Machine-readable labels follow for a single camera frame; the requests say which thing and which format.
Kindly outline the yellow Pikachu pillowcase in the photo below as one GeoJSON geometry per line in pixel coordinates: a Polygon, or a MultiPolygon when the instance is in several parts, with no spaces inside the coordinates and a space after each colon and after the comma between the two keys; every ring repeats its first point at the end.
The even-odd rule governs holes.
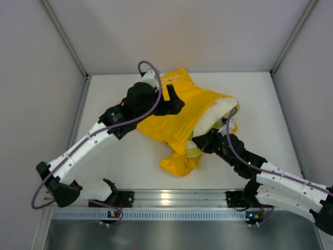
{"type": "Polygon", "coordinates": [[[186,145],[196,123],[215,101],[233,96],[196,86],[184,68],[164,74],[161,81],[164,90],[168,84],[174,86],[185,106],[177,115],[150,116],[140,122],[137,129],[145,136],[165,143],[172,149],[172,155],[162,159],[160,167],[170,174],[184,177],[200,166],[202,158],[202,154],[192,158],[185,156],[186,145]]]}

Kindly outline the white pillow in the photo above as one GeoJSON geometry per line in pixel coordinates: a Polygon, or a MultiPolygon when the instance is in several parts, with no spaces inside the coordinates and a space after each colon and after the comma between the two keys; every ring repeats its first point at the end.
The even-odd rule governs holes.
{"type": "Polygon", "coordinates": [[[223,97],[215,101],[202,115],[196,123],[186,145],[186,154],[188,158],[197,157],[202,151],[192,141],[193,137],[202,136],[211,129],[217,129],[222,126],[222,118],[227,118],[230,111],[237,106],[239,102],[233,97],[223,97]]]}

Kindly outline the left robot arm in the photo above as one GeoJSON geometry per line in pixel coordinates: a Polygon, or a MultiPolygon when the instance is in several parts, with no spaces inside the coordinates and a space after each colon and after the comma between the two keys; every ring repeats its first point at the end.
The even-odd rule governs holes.
{"type": "Polygon", "coordinates": [[[58,207],[71,205],[76,200],[105,202],[118,192],[114,183],[102,179],[95,183],[77,183],[76,175],[90,159],[104,148],[120,141],[149,116],[177,115],[185,103],[172,84],[166,85],[169,99],[162,90],[146,82],[137,82],[129,88],[121,103],[108,108],[85,135],[57,159],[41,162],[36,170],[58,207]]]}

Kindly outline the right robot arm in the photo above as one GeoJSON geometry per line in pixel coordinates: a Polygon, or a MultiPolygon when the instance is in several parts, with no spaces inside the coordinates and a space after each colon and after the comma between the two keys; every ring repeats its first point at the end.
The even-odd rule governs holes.
{"type": "Polygon", "coordinates": [[[292,175],[246,150],[234,134],[212,129],[192,139],[204,153],[216,154],[248,180],[243,197],[249,202],[282,208],[332,235],[332,188],[292,175]]]}

